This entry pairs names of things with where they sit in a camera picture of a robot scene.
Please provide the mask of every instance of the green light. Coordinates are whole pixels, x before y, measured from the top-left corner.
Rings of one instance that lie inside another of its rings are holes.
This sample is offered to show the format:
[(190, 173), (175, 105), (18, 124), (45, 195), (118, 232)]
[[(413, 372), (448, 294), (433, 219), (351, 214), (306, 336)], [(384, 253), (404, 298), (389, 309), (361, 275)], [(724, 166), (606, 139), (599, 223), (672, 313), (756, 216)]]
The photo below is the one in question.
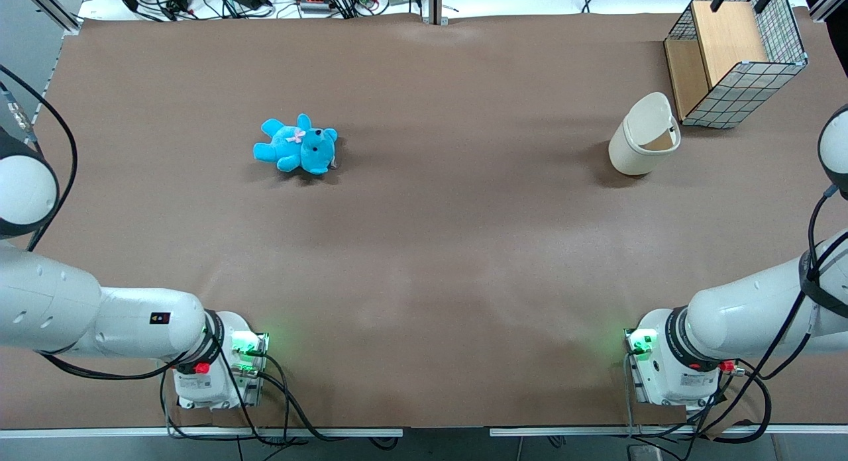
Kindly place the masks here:
[(248, 352), (249, 350), (256, 348), (257, 343), (256, 334), (248, 331), (237, 331), (233, 332), (233, 350), (238, 350), (239, 352)]

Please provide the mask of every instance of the sticker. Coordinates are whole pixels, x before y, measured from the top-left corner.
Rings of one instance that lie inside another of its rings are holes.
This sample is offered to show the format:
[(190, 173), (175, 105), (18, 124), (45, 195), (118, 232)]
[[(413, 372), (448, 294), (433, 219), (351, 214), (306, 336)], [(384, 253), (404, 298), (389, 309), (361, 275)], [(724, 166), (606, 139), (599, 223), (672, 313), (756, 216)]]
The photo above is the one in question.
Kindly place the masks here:
[(179, 377), (180, 388), (207, 389), (212, 388), (211, 376)]
[(170, 322), (170, 312), (151, 312), (151, 325), (167, 325)]
[(681, 386), (705, 386), (715, 380), (712, 376), (707, 374), (681, 374), (680, 376), (680, 385)]

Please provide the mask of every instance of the wooden board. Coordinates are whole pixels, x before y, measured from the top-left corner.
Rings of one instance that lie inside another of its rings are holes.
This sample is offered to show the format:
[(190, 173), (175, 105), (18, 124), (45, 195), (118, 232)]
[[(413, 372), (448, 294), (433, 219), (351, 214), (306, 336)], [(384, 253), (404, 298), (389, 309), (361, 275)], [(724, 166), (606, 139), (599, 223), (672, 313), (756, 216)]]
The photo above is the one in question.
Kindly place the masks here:
[(667, 40), (666, 58), (668, 74), (672, 78), (674, 104), (678, 119), (682, 120), (710, 90), (700, 45), (697, 40)]
[(692, 17), (711, 89), (743, 60), (767, 62), (750, 3), (725, 2), (713, 12), (709, 1), (696, 1)]

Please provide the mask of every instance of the pink bow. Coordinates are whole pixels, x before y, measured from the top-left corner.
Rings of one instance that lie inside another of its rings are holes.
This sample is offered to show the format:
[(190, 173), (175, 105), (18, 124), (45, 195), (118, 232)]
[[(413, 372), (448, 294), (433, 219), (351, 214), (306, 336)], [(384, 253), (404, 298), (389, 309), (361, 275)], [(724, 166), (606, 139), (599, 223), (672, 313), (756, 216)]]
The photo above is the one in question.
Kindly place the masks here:
[(306, 135), (306, 132), (301, 130), (300, 128), (295, 128), (294, 136), (286, 138), (286, 141), (294, 141), (294, 143), (300, 143), (300, 137)]

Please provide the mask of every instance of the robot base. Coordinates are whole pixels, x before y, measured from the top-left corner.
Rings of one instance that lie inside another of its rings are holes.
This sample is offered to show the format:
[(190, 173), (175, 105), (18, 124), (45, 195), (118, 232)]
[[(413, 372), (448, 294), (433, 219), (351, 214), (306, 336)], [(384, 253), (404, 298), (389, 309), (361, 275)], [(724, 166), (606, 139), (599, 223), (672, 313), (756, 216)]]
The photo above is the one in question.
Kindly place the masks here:
[(260, 403), (262, 391), (261, 378), (256, 374), (264, 370), (266, 359), (263, 356), (251, 356), (249, 352), (266, 354), (268, 350), (267, 334), (254, 334), (248, 323), (239, 314), (218, 312), (224, 337), (221, 341), (221, 354), (209, 364), (207, 373), (181, 374), (174, 371), (174, 385), (178, 403), (184, 409), (236, 409), (240, 406), (239, 394), (249, 407)]
[(633, 355), (636, 398), (642, 403), (682, 405), (687, 411), (697, 411), (716, 391), (719, 370), (699, 372), (675, 358), (666, 342), (666, 319), (671, 313), (667, 308), (649, 312), (639, 322), (639, 328), (626, 336), (630, 350), (648, 350)]

